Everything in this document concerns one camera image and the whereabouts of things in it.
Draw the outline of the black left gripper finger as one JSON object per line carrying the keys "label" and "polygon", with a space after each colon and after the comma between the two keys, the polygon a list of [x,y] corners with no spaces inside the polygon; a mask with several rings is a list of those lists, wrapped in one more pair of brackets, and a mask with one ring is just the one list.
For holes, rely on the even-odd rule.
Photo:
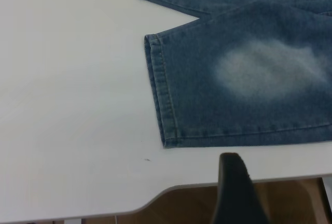
{"label": "black left gripper finger", "polygon": [[219,157],[217,201],[211,223],[268,223],[244,161],[237,153]]}

